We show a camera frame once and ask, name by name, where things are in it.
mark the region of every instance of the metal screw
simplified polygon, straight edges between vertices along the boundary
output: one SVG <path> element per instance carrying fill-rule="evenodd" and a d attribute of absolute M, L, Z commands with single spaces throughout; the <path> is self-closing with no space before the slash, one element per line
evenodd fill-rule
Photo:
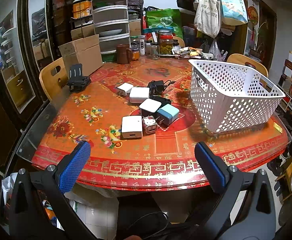
<path fill-rule="evenodd" d="M 259 169 L 258 171 L 261 173 L 261 175 L 266 175 L 267 174 L 264 169 Z"/>
<path fill-rule="evenodd" d="M 21 168 L 20 170 L 19 170 L 19 174 L 24 174 L 25 173 L 25 169 L 24 168 Z"/>
<path fill-rule="evenodd" d="M 231 165 L 229 166 L 230 171 L 232 172 L 236 172 L 238 170 L 238 168 L 235 165 Z"/>
<path fill-rule="evenodd" d="M 47 170 L 48 170 L 48 171 L 54 171 L 55 168 L 56 168 L 56 166 L 53 165 L 53 164 L 51 164 L 51 165 L 49 165 L 49 166 L 47 167 Z"/>

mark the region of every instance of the yellow sticker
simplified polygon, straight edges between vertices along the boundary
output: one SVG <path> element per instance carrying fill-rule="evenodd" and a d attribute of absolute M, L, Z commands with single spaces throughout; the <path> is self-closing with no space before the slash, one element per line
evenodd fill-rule
<path fill-rule="evenodd" d="M 280 133 L 283 132 L 282 128 L 276 122 L 273 122 L 273 127 L 276 128 Z"/>

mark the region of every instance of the orange bucket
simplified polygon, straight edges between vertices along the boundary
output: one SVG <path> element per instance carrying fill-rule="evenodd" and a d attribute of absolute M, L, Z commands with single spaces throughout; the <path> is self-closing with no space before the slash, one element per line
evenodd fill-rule
<path fill-rule="evenodd" d="M 75 19 L 91 15 L 91 1 L 80 1 L 73 4 L 73 17 Z"/>

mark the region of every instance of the green shopping bag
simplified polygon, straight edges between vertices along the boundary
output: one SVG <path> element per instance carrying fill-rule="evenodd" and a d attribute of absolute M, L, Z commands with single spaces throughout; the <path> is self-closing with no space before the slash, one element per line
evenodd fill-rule
<path fill-rule="evenodd" d="M 146 11 L 146 17 L 149 28 L 173 27 L 176 36 L 179 38 L 183 38 L 179 9 Z"/>

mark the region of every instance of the brown mug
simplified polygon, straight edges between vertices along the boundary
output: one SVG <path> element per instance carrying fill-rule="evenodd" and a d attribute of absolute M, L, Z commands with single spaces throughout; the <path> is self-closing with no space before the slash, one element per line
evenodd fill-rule
<path fill-rule="evenodd" d="M 129 64 L 133 58 L 133 52 L 129 44 L 119 44 L 116 47 L 117 64 Z"/>

